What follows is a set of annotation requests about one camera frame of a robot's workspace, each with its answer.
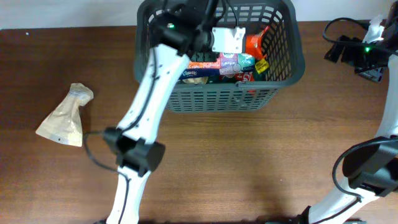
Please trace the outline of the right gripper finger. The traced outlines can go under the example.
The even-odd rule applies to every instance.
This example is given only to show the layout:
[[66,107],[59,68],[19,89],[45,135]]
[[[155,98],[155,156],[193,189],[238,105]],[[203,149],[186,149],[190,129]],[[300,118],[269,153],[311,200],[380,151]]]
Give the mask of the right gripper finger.
[[[337,39],[338,42],[349,42],[350,40],[351,39],[345,35]],[[345,46],[343,44],[334,43],[332,48],[325,54],[324,59],[336,63],[344,49]]]
[[369,81],[380,83],[384,74],[384,67],[355,68],[355,74]]

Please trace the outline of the Kleenex tissue multipack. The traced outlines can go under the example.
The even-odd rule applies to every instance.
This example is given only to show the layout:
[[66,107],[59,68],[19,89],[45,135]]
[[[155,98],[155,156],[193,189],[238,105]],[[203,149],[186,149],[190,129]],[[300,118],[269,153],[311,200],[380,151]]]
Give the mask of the Kleenex tissue multipack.
[[255,62],[255,58],[249,54],[220,53],[215,62],[190,62],[180,80],[251,72]]

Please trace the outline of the San Remo spaghetti packet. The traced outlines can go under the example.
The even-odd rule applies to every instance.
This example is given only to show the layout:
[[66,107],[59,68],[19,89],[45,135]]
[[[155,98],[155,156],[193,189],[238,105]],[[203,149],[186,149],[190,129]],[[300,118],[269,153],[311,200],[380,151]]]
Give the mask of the San Remo spaghetti packet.
[[253,56],[256,60],[262,60],[267,58],[266,51],[263,49],[262,41],[269,30],[269,26],[266,26],[261,32],[257,34],[246,35],[245,41],[245,54]]

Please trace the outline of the green Nescafe coffee bag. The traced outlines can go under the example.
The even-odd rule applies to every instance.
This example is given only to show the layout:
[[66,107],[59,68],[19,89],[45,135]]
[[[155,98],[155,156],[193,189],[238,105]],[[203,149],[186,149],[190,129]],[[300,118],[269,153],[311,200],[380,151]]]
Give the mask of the green Nescafe coffee bag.
[[209,76],[206,84],[265,81],[268,69],[259,73],[255,68],[255,58],[238,55],[237,59],[222,58],[221,68]]

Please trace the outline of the beige paper pouch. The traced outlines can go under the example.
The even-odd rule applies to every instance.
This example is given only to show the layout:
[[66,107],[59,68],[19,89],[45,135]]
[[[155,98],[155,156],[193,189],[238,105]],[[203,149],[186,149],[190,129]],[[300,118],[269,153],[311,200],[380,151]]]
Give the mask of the beige paper pouch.
[[81,147],[83,129],[80,107],[94,98],[93,92],[81,83],[72,83],[62,102],[42,121],[35,133],[48,140]]
[[208,81],[208,77],[187,78],[187,79],[182,80],[183,83],[195,84],[195,85],[206,84],[207,81]]

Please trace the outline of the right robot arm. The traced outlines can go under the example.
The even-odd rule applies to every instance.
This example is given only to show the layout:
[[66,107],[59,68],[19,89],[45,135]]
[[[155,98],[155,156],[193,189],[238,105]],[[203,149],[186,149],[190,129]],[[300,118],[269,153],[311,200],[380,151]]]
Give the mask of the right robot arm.
[[397,191],[397,3],[387,17],[357,22],[367,31],[364,39],[342,35],[332,41],[325,59],[354,67],[373,82],[389,71],[382,121],[373,139],[343,152],[333,165],[333,190],[319,203],[308,206],[292,223],[349,223],[366,204]]

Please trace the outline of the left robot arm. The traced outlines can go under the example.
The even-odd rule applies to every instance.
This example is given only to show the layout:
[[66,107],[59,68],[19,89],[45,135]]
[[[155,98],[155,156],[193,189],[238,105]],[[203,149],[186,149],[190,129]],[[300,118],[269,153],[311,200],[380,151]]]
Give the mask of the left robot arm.
[[160,119],[190,56],[214,42],[217,1],[187,1],[165,10],[149,24],[147,65],[134,101],[103,139],[116,154],[118,186],[107,223],[137,223],[146,182],[159,166],[165,146],[156,142]]

